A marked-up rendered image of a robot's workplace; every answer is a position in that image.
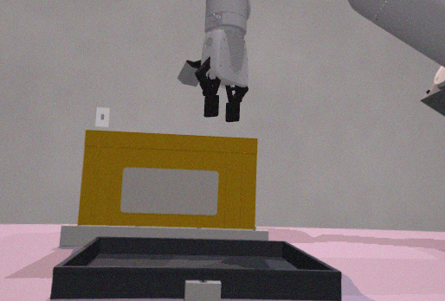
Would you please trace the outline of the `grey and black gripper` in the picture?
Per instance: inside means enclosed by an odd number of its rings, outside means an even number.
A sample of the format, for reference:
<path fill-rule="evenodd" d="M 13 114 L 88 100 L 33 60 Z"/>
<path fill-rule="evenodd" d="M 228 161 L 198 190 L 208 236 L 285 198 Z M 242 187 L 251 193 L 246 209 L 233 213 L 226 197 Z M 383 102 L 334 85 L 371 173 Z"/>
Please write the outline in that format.
<path fill-rule="evenodd" d="M 226 122 L 240 119 L 240 102 L 248 91 L 248 53 L 243 39 L 241 31 L 227 28 L 212 29 L 204 37 L 201 67 L 195 76 L 205 96 L 206 118 L 218 116 L 219 95 L 216 94 L 222 87 L 226 89 L 229 101 L 226 103 Z M 234 95 L 232 91 L 235 91 Z"/>

